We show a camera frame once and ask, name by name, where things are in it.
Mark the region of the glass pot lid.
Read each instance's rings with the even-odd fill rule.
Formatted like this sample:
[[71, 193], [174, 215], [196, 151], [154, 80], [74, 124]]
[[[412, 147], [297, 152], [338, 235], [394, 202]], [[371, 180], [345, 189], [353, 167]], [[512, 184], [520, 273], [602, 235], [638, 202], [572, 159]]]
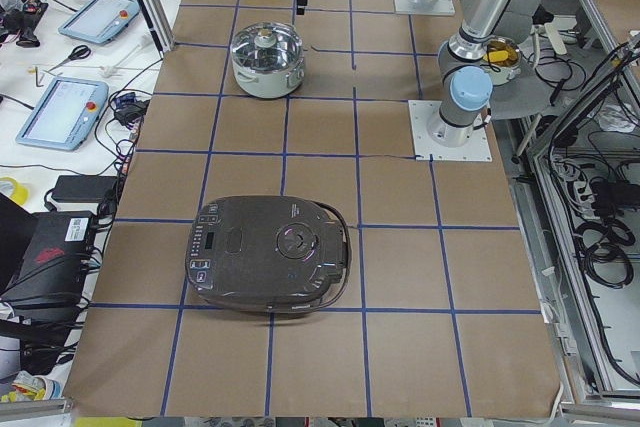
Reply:
[[235, 34], [231, 57], [236, 67], [250, 72], [285, 71], [304, 59], [303, 42], [291, 24], [259, 22]]

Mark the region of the pale green electric pot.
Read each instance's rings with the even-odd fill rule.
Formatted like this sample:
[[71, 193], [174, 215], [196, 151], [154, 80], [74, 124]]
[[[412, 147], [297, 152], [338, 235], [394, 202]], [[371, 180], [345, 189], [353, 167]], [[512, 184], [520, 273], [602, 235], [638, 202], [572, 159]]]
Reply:
[[304, 80], [303, 42], [294, 26], [259, 22], [238, 31], [230, 46], [239, 87], [263, 99], [284, 97]]

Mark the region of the upper blue teach pendant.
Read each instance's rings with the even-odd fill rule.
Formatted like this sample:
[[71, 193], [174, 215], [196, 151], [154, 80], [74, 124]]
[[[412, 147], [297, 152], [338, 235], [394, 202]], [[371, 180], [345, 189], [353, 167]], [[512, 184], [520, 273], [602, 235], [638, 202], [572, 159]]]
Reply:
[[102, 45], [117, 37], [139, 13], [136, 0], [90, 0], [58, 28], [58, 33]]

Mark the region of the blue teach pendant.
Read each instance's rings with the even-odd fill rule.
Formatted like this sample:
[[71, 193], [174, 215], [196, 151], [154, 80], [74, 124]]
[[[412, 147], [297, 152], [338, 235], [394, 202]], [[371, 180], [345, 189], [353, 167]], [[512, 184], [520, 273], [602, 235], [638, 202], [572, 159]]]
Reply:
[[90, 0], [58, 28], [58, 33], [102, 45], [117, 37], [139, 13], [136, 0]]
[[76, 150], [88, 137], [107, 103], [102, 81], [56, 76], [16, 136], [21, 145]]

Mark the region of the steel bowl with yellow item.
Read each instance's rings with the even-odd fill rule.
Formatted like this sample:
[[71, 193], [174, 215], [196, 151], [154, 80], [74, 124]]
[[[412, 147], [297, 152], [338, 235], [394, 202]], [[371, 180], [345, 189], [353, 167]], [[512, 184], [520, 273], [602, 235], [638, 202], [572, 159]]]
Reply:
[[494, 37], [486, 46], [480, 67], [494, 86], [505, 85], [521, 73], [521, 53], [518, 45], [505, 37]]

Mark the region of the grey chair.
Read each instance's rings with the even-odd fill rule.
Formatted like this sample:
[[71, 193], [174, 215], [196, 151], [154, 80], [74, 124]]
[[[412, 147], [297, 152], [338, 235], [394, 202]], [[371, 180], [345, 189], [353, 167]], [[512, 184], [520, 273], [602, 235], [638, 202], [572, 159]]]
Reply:
[[[542, 0], [510, 0], [494, 33], [520, 45], [530, 39], [533, 16]], [[496, 86], [490, 99], [494, 120], [516, 119], [541, 112], [548, 105], [548, 89], [522, 58], [519, 73]]]

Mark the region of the lower blue teach pendant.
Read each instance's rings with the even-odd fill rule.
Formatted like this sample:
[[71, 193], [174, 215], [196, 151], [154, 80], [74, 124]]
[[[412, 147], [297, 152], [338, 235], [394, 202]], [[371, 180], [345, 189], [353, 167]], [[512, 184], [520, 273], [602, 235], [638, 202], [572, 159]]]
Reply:
[[16, 136], [21, 145], [76, 150], [88, 137], [107, 103], [102, 81], [56, 76]]

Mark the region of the dark brown rice cooker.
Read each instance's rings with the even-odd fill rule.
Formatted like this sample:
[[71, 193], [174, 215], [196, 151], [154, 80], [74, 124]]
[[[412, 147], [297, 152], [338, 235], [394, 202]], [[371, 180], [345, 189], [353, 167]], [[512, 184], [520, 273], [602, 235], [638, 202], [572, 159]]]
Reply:
[[302, 314], [342, 296], [351, 260], [348, 226], [336, 208], [293, 196], [227, 196], [196, 216], [185, 271], [211, 305]]

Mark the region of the black power adapter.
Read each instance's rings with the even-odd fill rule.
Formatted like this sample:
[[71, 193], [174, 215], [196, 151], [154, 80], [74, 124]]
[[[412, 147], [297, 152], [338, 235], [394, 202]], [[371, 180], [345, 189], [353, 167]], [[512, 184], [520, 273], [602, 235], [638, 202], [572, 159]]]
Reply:
[[59, 203], [98, 203], [115, 185], [115, 176], [61, 175], [50, 198]]

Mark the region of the yellow tape roll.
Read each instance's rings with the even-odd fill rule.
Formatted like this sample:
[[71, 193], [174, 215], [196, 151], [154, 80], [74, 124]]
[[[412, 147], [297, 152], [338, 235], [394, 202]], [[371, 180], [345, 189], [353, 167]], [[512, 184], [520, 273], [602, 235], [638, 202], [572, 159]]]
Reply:
[[0, 178], [0, 192], [19, 206], [24, 206], [29, 198], [28, 189], [12, 177]]

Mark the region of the black red computer box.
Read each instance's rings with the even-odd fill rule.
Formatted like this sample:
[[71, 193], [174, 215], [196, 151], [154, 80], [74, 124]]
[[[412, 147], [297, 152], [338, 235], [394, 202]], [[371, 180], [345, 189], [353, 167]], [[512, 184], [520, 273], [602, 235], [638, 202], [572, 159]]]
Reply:
[[97, 220], [89, 211], [41, 212], [26, 219], [14, 258], [4, 264], [1, 301], [18, 310], [80, 302], [92, 259]]

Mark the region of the black handled scissors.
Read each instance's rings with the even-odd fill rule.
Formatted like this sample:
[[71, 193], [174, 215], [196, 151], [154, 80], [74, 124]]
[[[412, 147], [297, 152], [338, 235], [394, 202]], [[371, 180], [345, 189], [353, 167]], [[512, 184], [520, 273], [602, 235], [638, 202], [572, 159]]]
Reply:
[[92, 53], [92, 49], [85, 44], [74, 47], [71, 52], [59, 63], [52, 67], [52, 70], [58, 69], [70, 62], [83, 60], [88, 58]]

